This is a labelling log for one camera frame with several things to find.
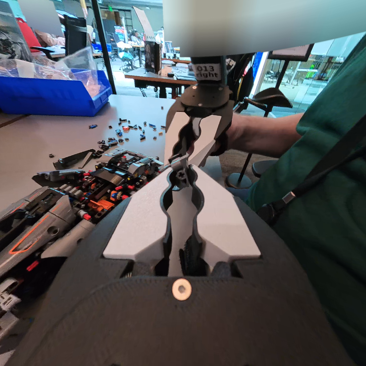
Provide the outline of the pile of small lego pieces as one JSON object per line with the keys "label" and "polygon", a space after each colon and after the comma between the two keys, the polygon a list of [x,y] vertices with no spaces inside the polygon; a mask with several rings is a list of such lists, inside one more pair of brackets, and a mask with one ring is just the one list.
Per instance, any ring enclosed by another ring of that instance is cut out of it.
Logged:
{"label": "pile of small lego pieces", "polygon": [[165,108],[117,108],[108,105],[85,128],[85,135],[96,146],[97,142],[122,139],[117,148],[125,148],[146,154],[163,154],[165,132]]}

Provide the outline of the dark lego set box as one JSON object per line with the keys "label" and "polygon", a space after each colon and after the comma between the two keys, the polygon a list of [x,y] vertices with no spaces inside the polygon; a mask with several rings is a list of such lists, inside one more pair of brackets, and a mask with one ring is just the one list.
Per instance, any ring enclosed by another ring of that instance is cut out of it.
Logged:
{"label": "dark lego set box", "polygon": [[0,1],[0,59],[33,60],[12,9],[5,1]]}

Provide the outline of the dark grey lego panel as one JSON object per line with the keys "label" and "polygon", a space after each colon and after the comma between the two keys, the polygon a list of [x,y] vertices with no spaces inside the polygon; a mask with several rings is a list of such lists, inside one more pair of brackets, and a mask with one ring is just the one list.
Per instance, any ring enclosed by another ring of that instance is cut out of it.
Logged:
{"label": "dark grey lego panel", "polygon": [[53,162],[53,166],[56,170],[68,169],[69,167],[74,166],[76,163],[83,161],[87,156],[91,157],[91,155],[95,152],[95,149],[88,149],[65,158],[60,158]]}

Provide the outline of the person's right hand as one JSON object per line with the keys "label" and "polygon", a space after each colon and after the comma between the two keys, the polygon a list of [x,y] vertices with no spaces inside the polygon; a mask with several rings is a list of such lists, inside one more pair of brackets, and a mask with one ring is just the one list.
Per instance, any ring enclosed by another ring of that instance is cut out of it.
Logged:
{"label": "person's right hand", "polygon": [[240,114],[233,113],[230,126],[216,140],[212,156],[220,156],[228,150],[243,151],[241,138],[244,125],[242,117]]}

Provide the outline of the red office chair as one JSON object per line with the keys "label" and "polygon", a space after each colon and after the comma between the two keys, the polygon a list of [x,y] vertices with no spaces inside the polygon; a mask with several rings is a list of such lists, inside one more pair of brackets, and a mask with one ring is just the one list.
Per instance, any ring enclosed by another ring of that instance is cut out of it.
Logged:
{"label": "red office chair", "polygon": [[48,59],[53,60],[51,55],[51,53],[53,53],[53,50],[47,49],[40,45],[33,30],[26,23],[26,21],[24,21],[22,18],[19,17],[16,17],[16,21],[28,47],[30,48],[31,53],[33,53],[34,56],[44,54]]}

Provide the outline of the black mesh office chair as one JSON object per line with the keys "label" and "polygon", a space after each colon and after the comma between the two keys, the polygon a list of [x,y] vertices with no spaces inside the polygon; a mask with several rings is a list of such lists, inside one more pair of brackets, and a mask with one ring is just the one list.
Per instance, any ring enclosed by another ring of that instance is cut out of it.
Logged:
{"label": "black mesh office chair", "polygon": [[[288,98],[277,88],[268,88],[252,98],[244,98],[243,102],[239,104],[234,112],[240,113],[244,109],[247,109],[248,105],[251,104],[265,112],[264,117],[268,117],[273,107],[292,108],[293,105]],[[275,164],[276,160],[264,160],[254,162],[252,164],[252,173],[255,177],[260,178],[261,175],[270,167]]]}

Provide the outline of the black framed tag sign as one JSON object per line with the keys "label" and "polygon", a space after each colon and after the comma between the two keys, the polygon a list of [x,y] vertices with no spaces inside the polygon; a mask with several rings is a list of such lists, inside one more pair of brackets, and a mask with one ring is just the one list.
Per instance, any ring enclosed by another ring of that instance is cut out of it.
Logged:
{"label": "black framed tag sign", "polygon": [[314,43],[311,43],[308,45],[303,45],[303,46],[298,46],[298,47],[293,47],[293,48],[286,48],[286,49],[270,51],[268,53],[268,59],[306,62],[309,59],[313,46],[314,46]]}

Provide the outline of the background wooden desk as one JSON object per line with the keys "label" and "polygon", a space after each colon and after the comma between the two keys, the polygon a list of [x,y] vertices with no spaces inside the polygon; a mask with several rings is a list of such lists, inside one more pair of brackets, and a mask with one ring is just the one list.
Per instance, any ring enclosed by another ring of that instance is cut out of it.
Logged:
{"label": "background wooden desk", "polygon": [[174,77],[161,76],[144,68],[137,68],[127,72],[126,79],[134,80],[134,86],[139,89],[146,89],[148,86],[158,88],[158,97],[167,98],[167,88],[171,89],[171,98],[176,99],[181,94],[181,88],[187,88],[197,83],[196,80],[176,79]]}

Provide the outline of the dark display box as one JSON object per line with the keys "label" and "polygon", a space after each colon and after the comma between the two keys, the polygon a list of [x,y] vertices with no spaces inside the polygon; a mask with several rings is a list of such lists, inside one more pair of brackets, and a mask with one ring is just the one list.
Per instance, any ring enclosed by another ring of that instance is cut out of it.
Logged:
{"label": "dark display box", "polygon": [[158,74],[161,70],[162,61],[162,44],[147,41],[144,44],[144,54],[145,54],[145,66],[144,68],[155,74]]}

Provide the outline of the blue plastic bin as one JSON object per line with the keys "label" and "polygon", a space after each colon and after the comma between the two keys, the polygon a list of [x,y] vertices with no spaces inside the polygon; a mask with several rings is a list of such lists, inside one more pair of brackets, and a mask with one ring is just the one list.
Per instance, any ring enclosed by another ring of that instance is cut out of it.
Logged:
{"label": "blue plastic bin", "polygon": [[80,80],[0,77],[1,111],[14,115],[93,117],[108,102],[112,87],[104,71],[98,83],[105,87],[91,97]]}

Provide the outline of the grey lego car model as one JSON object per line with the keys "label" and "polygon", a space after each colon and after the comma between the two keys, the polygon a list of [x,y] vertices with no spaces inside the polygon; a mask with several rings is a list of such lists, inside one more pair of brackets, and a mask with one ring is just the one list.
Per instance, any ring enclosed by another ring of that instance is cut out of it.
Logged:
{"label": "grey lego car model", "polygon": [[116,149],[88,172],[37,173],[50,185],[1,212],[1,317],[21,300],[42,294],[94,227],[162,166],[159,157]]}

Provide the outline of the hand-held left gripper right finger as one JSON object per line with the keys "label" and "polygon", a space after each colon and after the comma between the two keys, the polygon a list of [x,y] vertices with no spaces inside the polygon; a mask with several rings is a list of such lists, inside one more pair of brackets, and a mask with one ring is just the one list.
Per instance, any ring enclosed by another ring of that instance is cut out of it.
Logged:
{"label": "hand-held left gripper right finger", "polygon": [[193,235],[202,243],[200,257],[210,267],[219,262],[259,259],[261,252],[233,195],[208,174],[190,165],[192,202],[197,208]]}

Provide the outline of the small grey lego assembly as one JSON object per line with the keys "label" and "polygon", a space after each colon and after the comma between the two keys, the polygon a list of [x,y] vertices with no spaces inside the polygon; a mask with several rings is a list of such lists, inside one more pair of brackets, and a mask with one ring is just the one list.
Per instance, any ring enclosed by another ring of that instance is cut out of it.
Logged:
{"label": "small grey lego assembly", "polygon": [[175,177],[173,177],[172,185],[172,191],[180,191],[186,187],[189,186],[189,177],[188,177],[188,157],[189,154],[181,154],[178,153],[176,155],[173,155],[168,161],[170,164],[170,167],[175,172]]}

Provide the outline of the black pole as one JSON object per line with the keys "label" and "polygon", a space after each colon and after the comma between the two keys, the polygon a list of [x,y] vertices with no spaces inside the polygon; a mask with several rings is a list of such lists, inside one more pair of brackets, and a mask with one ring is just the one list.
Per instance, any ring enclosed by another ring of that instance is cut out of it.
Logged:
{"label": "black pole", "polygon": [[105,67],[106,67],[108,80],[109,80],[109,83],[110,83],[111,88],[112,88],[112,93],[114,95],[116,95],[117,92],[116,92],[115,82],[114,82],[114,78],[113,78],[111,62],[110,62],[110,59],[109,59],[109,53],[108,53],[108,49],[107,49],[107,42],[106,42],[106,39],[105,39],[104,25],[103,25],[103,21],[102,21],[102,17],[101,17],[99,4],[98,4],[97,0],[91,0],[91,4],[92,4],[93,12],[94,12],[94,18],[95,18],[97,31],[98,31],[98,36],[99,36],[99,40],[100,40],[100,44],[101,44],[101,48],[102,48],[103,60],[104,60],[104,64],[105,64]]}

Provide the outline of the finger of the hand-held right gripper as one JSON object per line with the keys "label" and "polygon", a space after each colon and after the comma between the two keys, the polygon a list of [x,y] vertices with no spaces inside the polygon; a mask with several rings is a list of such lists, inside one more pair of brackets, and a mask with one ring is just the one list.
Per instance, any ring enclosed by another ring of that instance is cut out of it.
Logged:
{"label": "finger of the hand-held right gripper", "polygon": [[221,116],[210,115],[193,119],[193,137],[188,152],[188,165],[204,166],[208,156],[216,145],[215,135],[220,125]]}
{"label": "finger of the hand-held right gripper", "polygon": [[184,129],[189,127],[190,117],[185,112],[176,112],[169,128],[165,131],[164,165],[171,157],[188,151]]}

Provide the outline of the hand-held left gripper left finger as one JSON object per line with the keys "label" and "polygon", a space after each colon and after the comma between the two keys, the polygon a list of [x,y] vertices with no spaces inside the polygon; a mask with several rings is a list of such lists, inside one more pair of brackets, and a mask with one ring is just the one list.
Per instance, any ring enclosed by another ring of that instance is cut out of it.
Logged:
{"label": "hand-held left gripper left finger", "polygon": [[167,168],[132,196],[103,251],[105,258],[151,265],[169,259],[172,233],[167,210],[173,202],[172,173]]}

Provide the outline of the person's right forearm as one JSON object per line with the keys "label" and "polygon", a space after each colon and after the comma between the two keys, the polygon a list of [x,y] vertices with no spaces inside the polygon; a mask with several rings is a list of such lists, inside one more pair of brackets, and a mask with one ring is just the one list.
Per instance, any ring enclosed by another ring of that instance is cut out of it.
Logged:
{"label": "person's right forearm", "polygon": [[296,128],[304,113],[268,118],[249,117],[245,124],[244,152],[279,158],[286,153],[301,135]]}

